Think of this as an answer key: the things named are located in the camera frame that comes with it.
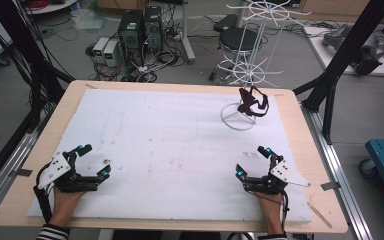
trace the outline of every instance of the white board on floor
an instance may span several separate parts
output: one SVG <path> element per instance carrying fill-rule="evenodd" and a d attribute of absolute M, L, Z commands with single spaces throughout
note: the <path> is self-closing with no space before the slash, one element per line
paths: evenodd
<path fill-rule="evenodd" d="M 189 220 L 260 220 L 255 196 L 235 177 L 266 175 L 269 162 L 257 147 L 270 147 L 294 165 L 274 98 L 251 130 L 226 126 L 221 109 L 233 94 L 87 90 L 56 152 L 91 144 L 77 158 L 83 176 L 96 176 L 111 161 L 111 176 L 87 193 L 76 217 Z M 288 222 L 311 215 L 300 186 L 288 185 Z M 29 216 L 40 216 L 33 200 Z"/>
<path fill-rule="evenodd" d="M 336 51 L 333 49 L 332 46 L 324 46 L 322 44 L 324 34 L 328 33 L 330 30 L 327 28 L 304 27 L 304 31 L 307 34 L 319 35 L 318 37 L 311 37 L 308 40 L 310 41 L 311 46 L 313 47 L 314 51 L 317 54 L 317 57 L 322 63 L 323 68 L 326 69 L 330 61 L 332 61 L 333 56 L 336 54 Z M 382 63 L 382 65 L 373 70 L 373 72 L 371 72 L 369 76 L 384 76 L 384 58 L 381 57 L 379 59 L 379 62 Z M 350 66 L 345 69 L 344 74 L 358 75 Z"/>

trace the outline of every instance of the black metal post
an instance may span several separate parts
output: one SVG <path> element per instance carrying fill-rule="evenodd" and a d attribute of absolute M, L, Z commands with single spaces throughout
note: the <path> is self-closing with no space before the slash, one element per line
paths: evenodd
<path fill-rule="evenodd" d="M 327 98 L 322 133 L 329 144 L 332 144 L 330 129 L 338 80 L 383 17 L 384 0 L 369 1 L 326 70 L 318 78 L 293 90 L 298 95 L 313 88 L 310 96 L 302 102 L 302 106 L 312 112 L 318 112 L 320 104 Z"/>

